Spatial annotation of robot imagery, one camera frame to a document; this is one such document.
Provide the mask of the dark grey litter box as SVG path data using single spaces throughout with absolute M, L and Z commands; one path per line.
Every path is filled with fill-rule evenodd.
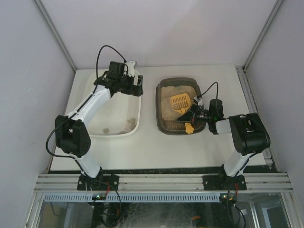
M 204 130 L 206 123 L 178 121 L 190 110 L 193 98 L 200 95 L 200 87 L 190 77 L 172 77 L 162 80 L 156 87 L 156 121 L 158 130 L 168 135 L 187 135 Z

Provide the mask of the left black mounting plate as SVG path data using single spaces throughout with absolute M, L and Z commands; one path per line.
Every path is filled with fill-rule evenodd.
M 114 174 L 104 174 L 102 171 L 96 178 L 81 174 L 78 178 L 77 190 L 118 190 L 119 176 Z

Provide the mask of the yellow litter scoop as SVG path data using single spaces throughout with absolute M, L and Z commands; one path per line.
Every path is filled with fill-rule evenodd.
M 190 96 L 187 93 L 182 93 L 170 97 L 171 108 L 179 114 L 185 114 L 191 105 Z

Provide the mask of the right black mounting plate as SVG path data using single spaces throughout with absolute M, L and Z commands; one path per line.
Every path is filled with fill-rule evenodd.
M 222 165 L 216 175 L 204 175 L 202 177 L 204 190 L 247 190 L 243 175 L 228 176 Z

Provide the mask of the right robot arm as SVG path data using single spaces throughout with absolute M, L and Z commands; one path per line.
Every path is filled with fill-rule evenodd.
M 223 102 L 212 99 L 209 109 L 202 107 L 202 99 L 195 97 L 194 104 L 178 122 L 185 122 L 186 129 L 193 127 L 198 120 L 207 123 L 209 131 L 214 135 L 229 133 L 232 136 L 234 150 L 230 158 L 218 172 L 218 183 L 236 182 L 250 159 L 270 147 L 270 136 L 258 113 L 238 114 L 228 118 L 223 114 Z

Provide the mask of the white plastic tray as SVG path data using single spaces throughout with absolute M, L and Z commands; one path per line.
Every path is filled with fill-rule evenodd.
M 141 109 L 141 97 L 116 93 L 106 100 L 105 92 L 96 91 L 90 100 L 81 108 L 81 111 L 89 111 L 92 119 L 86 124 L 91 137 L 118 137 L 127 136 L 135 132 L 138 127 Z M 129 125 L 127 120 L 136 119 L 136 125 Z

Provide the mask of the aluminium frame rail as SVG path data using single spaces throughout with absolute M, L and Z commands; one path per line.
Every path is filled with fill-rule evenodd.
M 204 192 L 203 174 L 119 174 L 119 192 Z M 287 173 L 245 173 L 246 192 L 292 192 Z M 75 192 L 78 174 L 41 174 L 35 192 Z

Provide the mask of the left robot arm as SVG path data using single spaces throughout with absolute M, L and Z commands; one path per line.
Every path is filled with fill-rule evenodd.
M 135 65 L 135 61 L 110 62 L 108 70 L 97 76 L 92 91 L 82 103 L 68 115 L 59 115 L 55 119 L 56 146 L 90 178 L 100 176 L 102 168 L 90 152 L 91 138 L 87 127 L 97 111 L 116 93 L 143 95 L 143 76 L 136 72 Z

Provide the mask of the black mounting plate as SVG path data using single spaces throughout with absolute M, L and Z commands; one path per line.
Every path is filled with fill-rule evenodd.
M 102 171 L 96 178 L 81 174 L 78 178 L 77 190 L 118 190 L 119 176 L 114 174 L 104 174 Z
M 216 175 L 204 175 L 202 177 L 204 190 L 247 190 L 243 175 L 228 176 L 222 165 Z

